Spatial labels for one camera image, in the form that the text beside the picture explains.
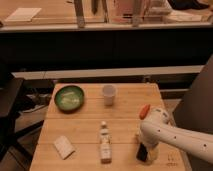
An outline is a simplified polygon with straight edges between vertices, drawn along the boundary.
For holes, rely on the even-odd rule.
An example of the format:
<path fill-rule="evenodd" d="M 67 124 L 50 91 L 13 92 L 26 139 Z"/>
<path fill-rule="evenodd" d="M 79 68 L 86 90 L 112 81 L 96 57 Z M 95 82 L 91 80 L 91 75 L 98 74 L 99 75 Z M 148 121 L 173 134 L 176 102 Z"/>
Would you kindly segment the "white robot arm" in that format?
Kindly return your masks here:
<path fill-rule="evenodd" d="M 169 144 L 213 164 L 213 135 L 178 128 L 169 124 L 170 115 L 162 108 L 145 105 L 140 113 L 137 158 L 143 162 L 157 158 L 160 142 Z"/>

